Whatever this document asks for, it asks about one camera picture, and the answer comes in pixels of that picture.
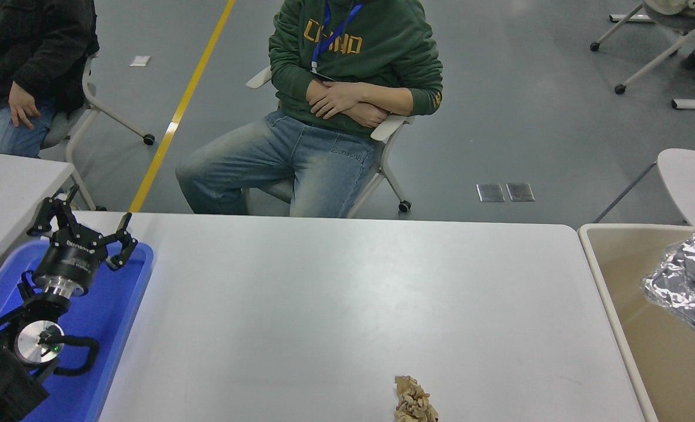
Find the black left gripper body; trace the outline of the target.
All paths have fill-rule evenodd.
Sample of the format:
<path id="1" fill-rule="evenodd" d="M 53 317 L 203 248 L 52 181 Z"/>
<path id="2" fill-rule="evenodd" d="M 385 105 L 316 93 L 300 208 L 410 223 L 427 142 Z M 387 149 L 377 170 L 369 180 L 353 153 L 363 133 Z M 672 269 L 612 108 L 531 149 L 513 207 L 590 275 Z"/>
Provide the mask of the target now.
<path id="1" fill-rule="evenodd" d="M 32 275 L 32 281 L 44 290 L 53 281 L 71 281 L 77 292 L 88 292 L 102 261 L 107 258 L 107 247 L 99 243 L 102 234 L 94 230 L 58 230 Z"/>

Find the person's left hand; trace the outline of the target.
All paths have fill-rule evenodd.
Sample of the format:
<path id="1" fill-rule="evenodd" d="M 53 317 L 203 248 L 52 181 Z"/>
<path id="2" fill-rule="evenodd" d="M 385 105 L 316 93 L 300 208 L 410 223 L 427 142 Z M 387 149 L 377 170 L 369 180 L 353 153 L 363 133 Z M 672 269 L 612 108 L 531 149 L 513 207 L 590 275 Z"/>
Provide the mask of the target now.
<path id="1" fill-rule="evenodd" d="M 12 88 L 8 96 L 8 107 L 13 126 L 20 127 L 24 125 L 31 131 L 35 130 L 32 120 L 40 117 L 36 99 L 15 81 L 12 82 Z"/>
<path id="2" fill-rule="evenodd" d="M 306 91 L 306 101 L 310 112 L 328 120 L 338 113 L 355 120 L 358 114 L 353 110 L 363 99 L 364 83 L 331 82 L 311 80 Z"/>

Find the person's right hand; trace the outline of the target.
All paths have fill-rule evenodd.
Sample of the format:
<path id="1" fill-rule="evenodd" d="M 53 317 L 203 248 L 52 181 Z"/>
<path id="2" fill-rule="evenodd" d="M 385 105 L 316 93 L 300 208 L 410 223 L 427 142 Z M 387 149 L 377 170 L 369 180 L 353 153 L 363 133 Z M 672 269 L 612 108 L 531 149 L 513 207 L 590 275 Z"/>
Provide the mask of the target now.
<path id="1" fill-rule="evenodd" d="M 389 113 L 384 109 L 369 103 L 358 103 L 343 113 L 366 128 L 377 128 L 389 116 Z"/>

